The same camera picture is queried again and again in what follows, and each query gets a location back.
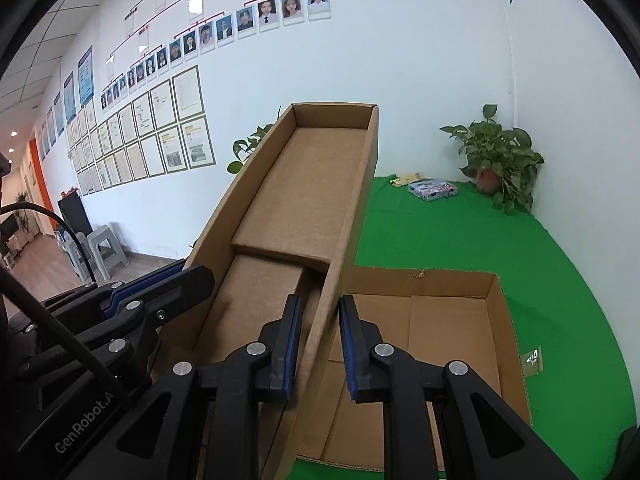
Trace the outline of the narrow cardboard box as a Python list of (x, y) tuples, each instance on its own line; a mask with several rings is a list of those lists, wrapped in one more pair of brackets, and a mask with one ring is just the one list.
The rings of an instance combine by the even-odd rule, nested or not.
[(160, 330), (154, 376), (209, 364), (255, 340), (292, 294), (303, 326), (291, 400), (259, 411), (260, 478), (291, 471), (311, 422), (352, 272), (378, 160), (378, 108), (295, 103), (230, 184), (188, 258), (214, 274), (212, 294)]

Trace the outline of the grey plastic stool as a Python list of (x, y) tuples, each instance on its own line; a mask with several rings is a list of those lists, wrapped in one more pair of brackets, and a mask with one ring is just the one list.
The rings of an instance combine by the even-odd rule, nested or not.
[(129, 260), (122, 245), (107, 224), (94, 229), (89, 235), (77, 232), (75, 236), (78, 244), (62, 226), (58, 226), (55, 231), (58, 247), (70, 258), (70, 264), (82, 282), (86, 282), (90, 278), (88, 269), (91, 269), (92, 272), (99, 272), (104, 281), (109, 281), (114, 266), (118, 264), (129, 266)]

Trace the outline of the small clear glass object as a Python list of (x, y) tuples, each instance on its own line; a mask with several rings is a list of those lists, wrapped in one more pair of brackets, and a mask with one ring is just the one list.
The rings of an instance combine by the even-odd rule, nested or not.
[(544, 369), (541, 348), (537, 347), (521, 355), (521, 366), (525, 378), (538, 375)]

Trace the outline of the green tablecloth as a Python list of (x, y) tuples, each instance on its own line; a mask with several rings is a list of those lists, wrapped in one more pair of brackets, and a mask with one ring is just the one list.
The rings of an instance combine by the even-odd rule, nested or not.
[(535, 217), (498, 211), (472, 185), (458, 190), (424, 202), (386, 177), (374, 179), (356, 263), (497, 274), (518, 348), (541, 351), (541, 373), (526, 380), (534, 429), (578, 478), (601, 479), (620, 434), (637, 421), (610, 323)]

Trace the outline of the large cardboard tray box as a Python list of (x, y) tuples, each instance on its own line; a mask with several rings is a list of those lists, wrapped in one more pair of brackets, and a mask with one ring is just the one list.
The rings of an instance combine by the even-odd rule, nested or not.
[[(346, 290), (360, 318), (378, 326), (384, 341), (421, 362), (465, 362), (522, 419), (530, 419), (518, 343), (496, 274), (357, 266)], [(383, 467), (382, 406), (350, 398), (338, 341), (298, 455), (355, 469)]]

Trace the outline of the left potted plant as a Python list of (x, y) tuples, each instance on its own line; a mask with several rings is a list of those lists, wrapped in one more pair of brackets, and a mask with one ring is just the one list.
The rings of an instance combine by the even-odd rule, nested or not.
[(255, 131), (250, 133), (246, 138), (233, 142), (233, 159), (228, 163), (226, 168), (228, 174), (238, 174), (241, 171), (272, 127), (273, 122), (271, 124), (257, 126)]

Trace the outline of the potted plant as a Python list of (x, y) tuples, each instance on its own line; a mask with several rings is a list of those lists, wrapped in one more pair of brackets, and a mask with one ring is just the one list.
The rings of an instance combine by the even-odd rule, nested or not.
[(439, 130), (460, 143), (458, 153), (466, 158), (460, 171), (475, 183), (478, 192), (490, 196), (494, 206), (506, 214), (516, 208), (531, 212), (544, 156), (533, 149), (526, 130), (503, 128), (497, 114), (497, 104), (485, 104), (480, 120)]
[(233, 159), (228, 163), (226, 168), (228, 174), (238, 174), (241, 171), (272, 127), (273, 122), (271, 124), (257, 126), (255, 131), (250, 133), (246, 138), (233, 142)]

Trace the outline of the colourful small packet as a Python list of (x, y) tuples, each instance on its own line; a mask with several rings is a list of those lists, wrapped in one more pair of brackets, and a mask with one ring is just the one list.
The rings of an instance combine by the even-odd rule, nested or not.
[(408, 193), (424, 202), (434, 202), (458, 195), (458, 188), (444, 180), (425, 179), (420, 174), (403, 174), (390, 179), (393, 188), (405, 188)]

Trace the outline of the right potted plant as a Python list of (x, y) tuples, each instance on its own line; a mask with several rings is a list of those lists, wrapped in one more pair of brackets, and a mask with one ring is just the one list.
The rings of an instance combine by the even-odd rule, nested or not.
[(526, 130), (503, 128), (497, 114), (497, 104), (485, 104), (480, 120), (439, 130), (460, 143), (458, 153), (466, 158), (460, 171), (475, 183), (478, 192), (490, 196), (494, 206), (506, 214), (516, 208), (531, 212), (544, 156), (533, 149)]

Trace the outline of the framed certificates on wall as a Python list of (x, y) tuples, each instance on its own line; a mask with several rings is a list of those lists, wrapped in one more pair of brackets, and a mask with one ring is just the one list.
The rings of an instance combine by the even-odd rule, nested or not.
[(38, 156), (52, 200), (216, 165), (202, 82), (201, 67), (191, 65), (121, 93), (119, 101), (105, 92), (60, 132), (47, 120)]

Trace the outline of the staff photo wall chart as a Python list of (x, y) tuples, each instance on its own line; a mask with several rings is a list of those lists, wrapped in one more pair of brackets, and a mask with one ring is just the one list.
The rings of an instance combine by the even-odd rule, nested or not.
[[(186, 5), (189, 25), (154, 46), (149, 40), (151, 24), (179, 4)], [(246, 0), (238, 10), (215, 13), (206, 9), (205, 0), (139, 0), (124, 16), (124, 39), (106, 57), (101, 110), (199, 54), (280, 25), (324, 20), (331, 13), (330, 0)]]

